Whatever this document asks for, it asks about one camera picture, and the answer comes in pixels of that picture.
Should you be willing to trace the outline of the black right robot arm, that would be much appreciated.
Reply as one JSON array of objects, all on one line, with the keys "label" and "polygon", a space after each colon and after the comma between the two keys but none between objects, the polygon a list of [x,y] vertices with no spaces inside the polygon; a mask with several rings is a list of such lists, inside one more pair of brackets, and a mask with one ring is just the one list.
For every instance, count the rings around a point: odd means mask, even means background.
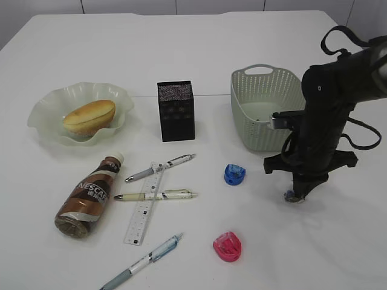
[{"label": "black right robot arm", "polygon": [[301,87],[303,110],[273,113],[272,128],[289,129],[291,134],[280,154],[264,159],[267,174],[292,173],[293,188],[284,195],[288,202],[305,199],[333,170],[356,166],[354,152],[337,146],[347,137],[347,122],[364,125],[350,118],[356,104],[386,97],[386,38],[369,41],[367,49],[355,54],[343,51],[335,62],[311,66]]}]

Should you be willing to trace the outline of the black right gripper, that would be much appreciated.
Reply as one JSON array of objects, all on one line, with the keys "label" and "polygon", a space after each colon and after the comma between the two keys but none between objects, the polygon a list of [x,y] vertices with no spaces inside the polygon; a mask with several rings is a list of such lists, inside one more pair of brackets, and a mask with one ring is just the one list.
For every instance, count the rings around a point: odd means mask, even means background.
[{"label": "black right gripper", "polygon": [[[285,140],[280,154],[264,159],[264,170],[271,174],[275,170],[295,173],[301,176],[317,178],[340,167],[355,167],[358,158],[352,151],[337,150],[339,142],[337,132],[328,133],[310,148],[298,144],[302,140],[299,133],[292,132]],[[294,199],[304,200],[317,186],[325,180],[293,180]]]}]

